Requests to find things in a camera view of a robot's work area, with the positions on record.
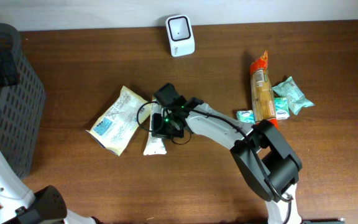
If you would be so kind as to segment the orange spaghetti pack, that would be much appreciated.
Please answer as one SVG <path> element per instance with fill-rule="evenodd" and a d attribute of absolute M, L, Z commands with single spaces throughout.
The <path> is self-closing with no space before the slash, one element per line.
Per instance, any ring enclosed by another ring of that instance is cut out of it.
<path fill-rule="evenodd" d="M 265 119 L 278 128 L 273 90 L 268 76 L 268 65 L 269 52 L 267 50 L 250 65 L 252 110 L 256 124 Z"/>

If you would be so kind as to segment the white beige tube pack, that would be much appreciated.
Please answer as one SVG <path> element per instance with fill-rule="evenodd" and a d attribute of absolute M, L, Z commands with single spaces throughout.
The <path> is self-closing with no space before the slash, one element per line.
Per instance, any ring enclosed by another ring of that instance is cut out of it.
<path fill-rule="evenodd" d="M 155 113 L 161 114 L 162 107 L 157 103 L 151 103 L 150 105 L 150 122 L 149 122 L 149 129 L 153 129 L 152 127 L 152 120 L 153 115 Z M 147 144 L 144 149 L 145 156 L 152 156 L 152 155 L 164 155 L 166 154 L 166 148 L 163 143 L 163 139 L 156 138 L 152 136 L 152 133 L 148 134 Z"/>

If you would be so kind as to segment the small teal tissue pack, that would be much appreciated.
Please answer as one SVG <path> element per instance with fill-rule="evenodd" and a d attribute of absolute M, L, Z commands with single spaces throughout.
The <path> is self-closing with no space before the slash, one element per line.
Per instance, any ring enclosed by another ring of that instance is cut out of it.
<path fill-rule="evenodd" d="M 254 114 L 252 110 L 237 111 L 236 117 L 241 122 L 255 124 Z"/>

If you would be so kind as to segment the white cream food pouch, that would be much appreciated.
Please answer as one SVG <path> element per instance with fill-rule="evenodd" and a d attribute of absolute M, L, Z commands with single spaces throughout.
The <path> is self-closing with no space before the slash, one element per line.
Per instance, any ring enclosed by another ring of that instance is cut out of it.
<path fill-rule="evenodd" d="M 87 130 L 101 147 L 120 156 L 140 123 L 150 116 L 150 105 L 123 86 L 118 99 Z"/>

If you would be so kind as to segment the teal wet wipes pack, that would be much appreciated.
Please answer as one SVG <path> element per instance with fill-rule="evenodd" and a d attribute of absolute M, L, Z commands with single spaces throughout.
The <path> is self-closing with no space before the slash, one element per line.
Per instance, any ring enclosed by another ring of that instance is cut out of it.
<path fill-rule="evenodd" d="M 302 108 L 314 106 L 314 103 L 306 98 L 292 77 L 274 86 L 273 91 L 278 96 L 287 99 L 288 108 L 294 115 L 298 115 Z"/>

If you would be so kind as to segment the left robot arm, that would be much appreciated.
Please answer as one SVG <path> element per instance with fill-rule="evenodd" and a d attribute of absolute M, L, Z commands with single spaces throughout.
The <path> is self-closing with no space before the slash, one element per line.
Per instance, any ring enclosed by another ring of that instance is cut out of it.
<path fill-rule="evenodd" d="M 44 104 L 44 86 L 20 41 L 0 38 L 0 223 L 99 223 L 69 210 L 54 186 L 33 192 L 22 181 L 30 172 Z"/>

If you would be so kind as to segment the kleenex tissue pocket pack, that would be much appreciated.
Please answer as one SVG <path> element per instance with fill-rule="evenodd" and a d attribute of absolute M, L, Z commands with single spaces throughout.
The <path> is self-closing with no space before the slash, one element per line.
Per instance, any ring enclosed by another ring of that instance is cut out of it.
<path fill-rule="evenodd" d="M 274 98 L 277 120 L 288 119 L 290 110 L 286 98 Z"/>

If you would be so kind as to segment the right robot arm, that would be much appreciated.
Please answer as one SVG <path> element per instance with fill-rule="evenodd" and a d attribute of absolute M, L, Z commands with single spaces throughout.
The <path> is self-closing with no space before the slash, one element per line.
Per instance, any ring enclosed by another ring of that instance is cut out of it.
<path fill-rule="evenodd" d="M 295 196 L 302 163 L 274 124 L 243 123 L 197 98 L 156 96 L 155 101 L 169 131 L 188 130 L 230 151 L 247 185 L 265 201 L 269 223 L 302 222 Z"/>

